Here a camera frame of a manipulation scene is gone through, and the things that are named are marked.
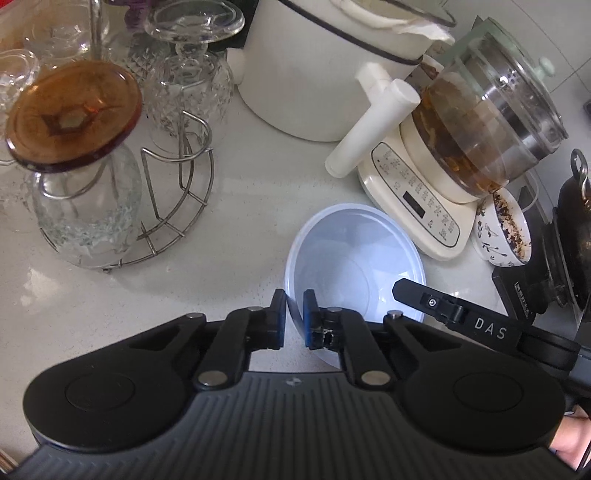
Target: ceramic bowl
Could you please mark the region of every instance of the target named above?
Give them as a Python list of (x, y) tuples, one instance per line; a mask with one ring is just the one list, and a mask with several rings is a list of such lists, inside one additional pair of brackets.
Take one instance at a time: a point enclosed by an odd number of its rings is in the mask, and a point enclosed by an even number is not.
[(479, 255), (497, 267), (516, 267), (530, 261), (530, 229), (507, 189), (488, 196), (478, 207), (470, 238)]

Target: light blue bowl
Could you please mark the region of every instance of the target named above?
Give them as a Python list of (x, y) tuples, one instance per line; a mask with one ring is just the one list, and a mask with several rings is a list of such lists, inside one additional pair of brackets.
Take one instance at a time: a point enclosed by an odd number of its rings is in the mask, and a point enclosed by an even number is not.
[[(320, 307), (356, 310), (381, 323), (389, 310), (422, 322), (424, 314), (396, 300), (392, 287), (401, 278), (425, 285), (425, 271), (408, 235), (373, 207), (342, 203), (314, 215), (297, 234), (287, 257), (285, 291), (293, 322), (304, 336), (304, 292), (312, 288)], [(337, 353), (316, 351), (339, 366)]]

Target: dirty bowl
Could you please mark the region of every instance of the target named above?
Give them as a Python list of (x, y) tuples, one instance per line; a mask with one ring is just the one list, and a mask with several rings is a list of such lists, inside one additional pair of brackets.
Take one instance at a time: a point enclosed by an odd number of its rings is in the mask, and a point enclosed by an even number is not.
[(497, 267), (516, 267), (530, 261), (530, 229), (507, 189), (488, 196), (478, 207), (470, 238), (479, 255)]
[[(301, 312), (304, 292), (311, 288), (320, 307), (356, 310), (368, 322), (381, 323), (389, 310), (422, 322), (423, 313), (392, 296), (401, 278), (425, 285), (417, 249), (396, 222), (366, 205), (334, 205), (308, 220), (291, 246), (285, 269), (291, 318), (305, 338)], [(337, 353), (316, 352), (339, 366)]]

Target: upside-down glass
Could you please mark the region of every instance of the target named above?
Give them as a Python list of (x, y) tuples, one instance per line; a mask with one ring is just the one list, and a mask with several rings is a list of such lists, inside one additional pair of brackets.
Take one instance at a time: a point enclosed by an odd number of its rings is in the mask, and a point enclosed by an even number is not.
[(35, 80), (39, 61), (28, 50), (0, 53), (0, 226), (13, 232), (29, 232), (34, 220), (29, 208), (26, 172), (14, 164), (4, 142), (8, 112), (21, 92)]
[[(102, 37), (109, 32), (109, 21), (102, 16)], [(90, 11), (85, 0), (53, 0), (25, 33), (23, 45), (41, 62), (44, 71), (71, 61), (89, 58)]]
[(114, 265), (137, 238), (142, 181), (122, 142), (141, 106), (129, 72), (81, 60), (42, 77), (11, 112), (7, 144), (34, 172), (39, 227), (74, 265)]
[(421, 94), (413, 111), (417, 130), (471, 195), (499, 190), (568, 137), (540, 75), (518, 48), (485, 34)]
[(175, 43), (175, 55), (157, 62), (145, 84), (145, 104), (153, 123), (152, 139), (168, 153), (178, 151), (178, 128), (186, 122), (193, 151), (203, 143), (203, 129), (189, 125), (187, 110), (212, 127), (214, 145), (223, 137), (226, 111), (233, 93), (227, 62), (207, 52), (211, 42), (229, 38), (244, 26), (240, 9), (225, 0), (177, 0), (148, 14), (146, 32)]
[(105, 41), (105, 58), (129, 70), (141, 89), (156, 61), (167, 57), (171, 44), (156, 40), (144, 30), (144, 20), (150, 9), (148, 0), (105, 0), (109, 5), (129, 7), (125, 13), (125, 28), (112, 32)]

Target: white countertop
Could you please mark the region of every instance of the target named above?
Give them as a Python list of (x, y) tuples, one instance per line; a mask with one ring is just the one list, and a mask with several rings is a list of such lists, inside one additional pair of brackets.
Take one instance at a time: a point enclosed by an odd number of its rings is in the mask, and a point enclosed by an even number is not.
[[(324, 169), (333, 145), (277, 131), (238, 94), (230, 110), (210, 202), (188, 237), (157, 258), (110, 274), (83, 270), (58, 259), (37, 231), (14, 233), (0, 216), (0, 448), (17, 461), (36, 446), (21, 403), (42, 370), (187, 312), (217, 320), (267, 305), (309, 217), (335, 203), (371, 204), (355, 174), (337, 180)], [(145, 126), (128, 140), (134, 152)], [(492, 266), (470, 245), (451, 262), (423, 261), (430, 287), (504, 313)], [(257, 352), (251, 363), (264, 371), (330, 368), (290, 320), (285, 348)]]

